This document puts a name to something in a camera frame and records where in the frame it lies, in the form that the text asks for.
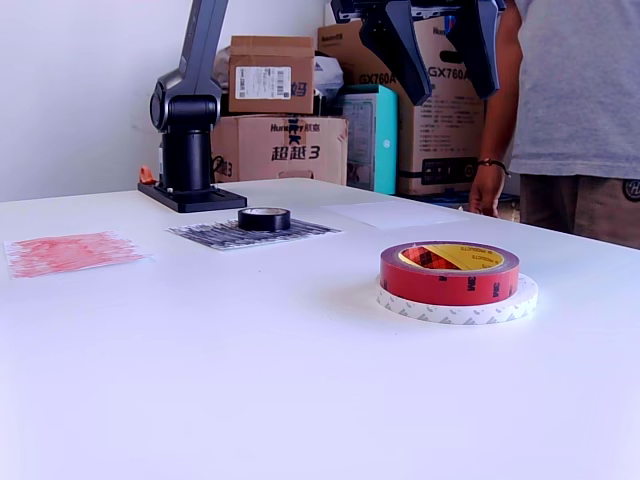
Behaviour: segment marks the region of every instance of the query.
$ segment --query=double-sided tape roll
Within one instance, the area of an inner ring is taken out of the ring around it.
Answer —
[[[421,242],[382,253],[380,286],[391,295],[425,305],[480,306],[518,291],[520,260],[475,243]]]
[[[289,230],[291,212],[284,208],[245,208],[238,212],[238,227],[249,232]]]
[[[477,307],[426,305],[410,302],[378,287],[378,303],[387,310],[405,317],[443,325],[490,325],[524,318],[538,304],[538,285],[520,275],[518,291],[507,300]]]

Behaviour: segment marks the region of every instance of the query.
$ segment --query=yellow tape core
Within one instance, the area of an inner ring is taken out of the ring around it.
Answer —
[[[455,243],[416,245],[400,252],[398,258],[408,265],[433,270],[486,270],[504,263],[498,252]]]

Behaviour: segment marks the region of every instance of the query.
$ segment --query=black electrical tape roll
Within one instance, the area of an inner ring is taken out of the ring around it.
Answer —
[[[238,212],[238,227],[249,232],[289,230],[291,212],[284,208],[245,208]]]

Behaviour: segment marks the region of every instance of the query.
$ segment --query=teal box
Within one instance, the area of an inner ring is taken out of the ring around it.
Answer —
[[[347,185],[394,195],[398,96],[382,85],[358,85],[341,92],[337,105],[349,120]]]

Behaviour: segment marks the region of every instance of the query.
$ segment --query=person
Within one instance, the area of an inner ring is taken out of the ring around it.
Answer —
[[[523,223],[640,248],[640,1],[506,3],[470,210],[497,216],[508,167]]]

